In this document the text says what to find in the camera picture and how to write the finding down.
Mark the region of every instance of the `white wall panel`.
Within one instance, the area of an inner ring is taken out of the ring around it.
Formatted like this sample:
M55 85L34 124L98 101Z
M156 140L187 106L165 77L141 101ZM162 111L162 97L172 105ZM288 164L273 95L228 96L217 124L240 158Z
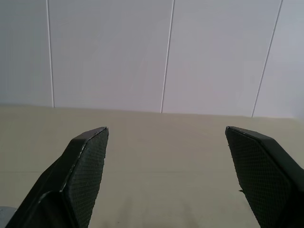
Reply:
M55 106L159 112L172 0L49 0Z
M280 0L176 0L163 111L250 116Z
M0 1L0 103L53 105L46 0Z
M284 0L254 116L304 118L304 1Z

